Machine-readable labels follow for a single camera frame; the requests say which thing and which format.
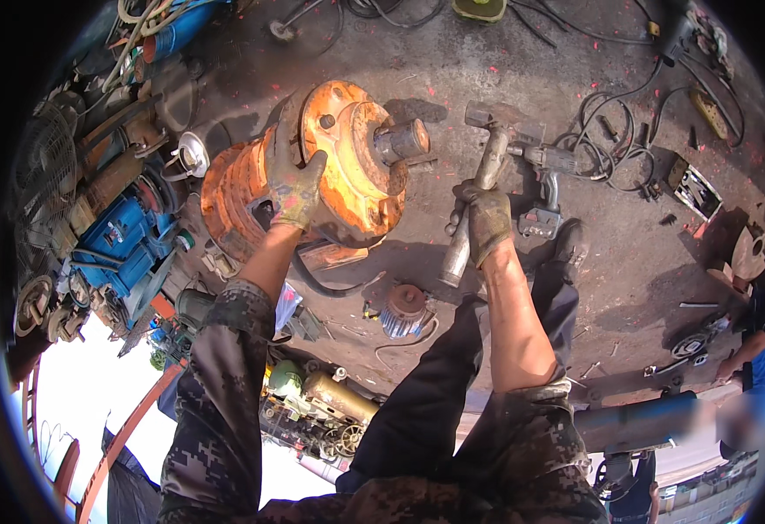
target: plastic bag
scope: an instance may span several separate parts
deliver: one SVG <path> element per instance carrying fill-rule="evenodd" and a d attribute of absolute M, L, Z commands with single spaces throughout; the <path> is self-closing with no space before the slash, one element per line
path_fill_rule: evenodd
<path fill-rule="evenodd" d="M 288 282 L 284 282 L 283 288 L 280 290 L 278 305 L 275 307 L 275 333 L 280 333 L 283 326 L 289 322 L 301 300 L 304 298 Z"/>

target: small electric motor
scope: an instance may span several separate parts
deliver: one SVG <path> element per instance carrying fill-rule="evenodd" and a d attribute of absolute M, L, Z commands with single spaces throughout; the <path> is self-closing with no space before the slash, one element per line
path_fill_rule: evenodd
<path fill-rule="evenodd" d="M 380 312 L 382 330 L 390 339 L 419 334 L 426 315 L 426 296 L 411 284 L 401 284 L 388 292 L 385 308 Z"/>

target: rusty pulley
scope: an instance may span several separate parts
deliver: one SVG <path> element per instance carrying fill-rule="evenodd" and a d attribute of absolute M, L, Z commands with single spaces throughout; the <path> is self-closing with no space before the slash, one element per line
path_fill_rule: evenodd
<path fill-rule="evenodd" d="M 365 90 L 344 80 L 296 93 L 284 110 L 298 115 L 297 160 L 306 162 L 319 149 L 328 154 L 321 204 L 301 243 L 322 237 L 353 249 L 378 243 L 403 215 L 405 160 L 430 152 L 424 124 L 419 119 L 395 124 Z M 202 186 L 202 215 L 211 238 L 243 263 L 262 242 L 271 218 L 264 152 L 276 126 L 217 155 Z"/>

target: work glove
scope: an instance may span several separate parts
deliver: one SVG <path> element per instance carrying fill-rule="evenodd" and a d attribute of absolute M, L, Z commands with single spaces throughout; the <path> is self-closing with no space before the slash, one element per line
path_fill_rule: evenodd
<path fill-rule="evenodd" d="M 452 192 L 455 194 L 455 209 L 444 231 L 449 236 L 455 234 L 456 226 L 461 222 L 461 214 L 469 205 L 470 258 L 476 267 L 481 267 L 487 255 L 499 242 L 513 235 L 511 202 L 507 195 L 496 187 L 492 190 L 482 190 L 473 184 L 472 179 L 456 185 Z"/>
<path fill-rule="evenodd" d="M 271 224 L 289 224 L 306 230 L 319 205 L 319 183 L 327 164 L 327 153 L 316 151 L 306 167 L 298 169 L 292 161 L 290 146 L 293 138 L 291 112 L 292 107 L 281 111 L 278 129 L 266 150 L 269 196 L 274 210 Z"/>

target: hammer head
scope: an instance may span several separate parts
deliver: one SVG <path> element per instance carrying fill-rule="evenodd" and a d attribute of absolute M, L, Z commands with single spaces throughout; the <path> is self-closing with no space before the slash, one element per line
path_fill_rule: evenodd
<path fill-rule="evenodd" d="M 511 141 L 529 146 L 541 146 L 545 137 L 544 122 L 533 120 L 509 104 L 470 100 L 464 113 L 464 123 L 483 129 L 490 129 L 494 124 L 503 125 L 510 131 Z"/>

